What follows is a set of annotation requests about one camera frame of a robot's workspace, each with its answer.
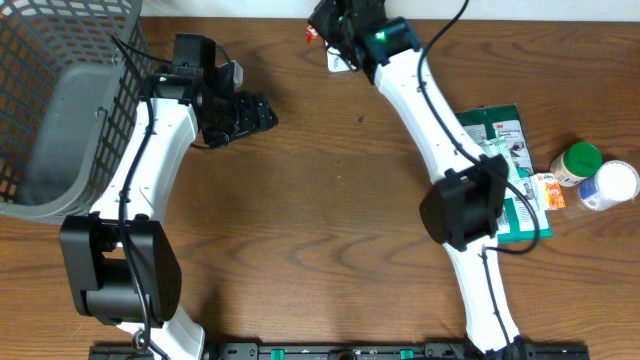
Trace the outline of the white jar blue label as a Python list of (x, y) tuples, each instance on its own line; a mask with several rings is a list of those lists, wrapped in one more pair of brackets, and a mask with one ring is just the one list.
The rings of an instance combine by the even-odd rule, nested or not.
[(639, 194), (639, 174), (630, 164), (611, 160), (579, 184), (578, 194), (587, 209), (604, 211)]

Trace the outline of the green lid jar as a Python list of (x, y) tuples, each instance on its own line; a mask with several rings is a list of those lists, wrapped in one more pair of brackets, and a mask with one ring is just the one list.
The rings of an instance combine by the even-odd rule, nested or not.
[(550, 172), (564, 187), (573, 187), (593, 176), (603, 164), (600, 150), (591, 143), (577, 142), (550, 165)]

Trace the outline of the pale green wipes packet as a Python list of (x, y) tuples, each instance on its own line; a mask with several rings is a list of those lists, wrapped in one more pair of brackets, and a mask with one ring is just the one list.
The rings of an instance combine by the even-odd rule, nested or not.
[(512, 155), (507, 147), (506, 139), (503, 137), (488, 139), (480, 143), (481, 148), (485, 154), (489, 157), (495, 157), (501, 155), (504, 157), (508, 165), (508, 181), (514, 186), (520, 187), (523, 185), (523, 180), (520, 177)]

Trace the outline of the orange small box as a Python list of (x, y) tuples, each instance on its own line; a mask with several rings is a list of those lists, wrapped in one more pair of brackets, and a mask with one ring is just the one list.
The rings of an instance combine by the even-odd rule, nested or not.
[(529, 177), (535, 200), (542, 211), (566, 207), (561, 187), (553, 173), (537, 173)]

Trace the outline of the red white small packet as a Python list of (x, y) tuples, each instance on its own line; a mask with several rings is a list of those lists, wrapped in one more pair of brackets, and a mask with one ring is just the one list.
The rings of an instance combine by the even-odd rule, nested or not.
[(316, 29), (311, 25), (306, 28), (306, 37), (308, 44), (311, 44), (318, 37)]

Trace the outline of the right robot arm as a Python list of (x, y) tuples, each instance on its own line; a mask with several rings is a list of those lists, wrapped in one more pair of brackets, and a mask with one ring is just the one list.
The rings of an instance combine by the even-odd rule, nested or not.
[(428, 46), (382, 1), (321, 0), (309, 25), (399, 114), (432, 183), (419, 211), (448, 254), (466, 314), (466, 336), (484, 358), (512, 357), (519, 330), (511, 317), (496, 247), (509, 167), (469, 136), (428, 64)]

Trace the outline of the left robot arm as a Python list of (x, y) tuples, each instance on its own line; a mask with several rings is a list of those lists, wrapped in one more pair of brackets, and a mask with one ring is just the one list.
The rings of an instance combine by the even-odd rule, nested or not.
[(262, 93), (242, 90), (243, 70), (216, 63), (220, 47), (175, 37), (173, 58), (144, 76), (123, 157), (86, 215), (69, 215), (59, 238), (76, 311), (131, 336), (121, 359), (203, 359), (206, 331), (180, 304), (182, 272), (163, 229), (187, 150), (267, 131), (278, 117)]

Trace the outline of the green white package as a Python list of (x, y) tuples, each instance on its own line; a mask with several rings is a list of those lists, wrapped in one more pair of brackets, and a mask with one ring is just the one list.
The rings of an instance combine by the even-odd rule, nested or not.
[[(534, 166), (522, 126), (518, 107), (515, 104), (482, 107), (456, 114), (472, 140), (479, 144), (485, 140), (503, 137), (513, 157), (523, 185), (515, 186), (535, 210), (539, 221), (540, 237), (551, 238), (553, 231), (545, 211), (539, 209), (529, 177), (534, 175)], [(498, 242), (500, 244), (527, 242), (534, 236), (533, 217), (526, 205), (509, 189), (506, 190), (502, 216), (498, 219)]]

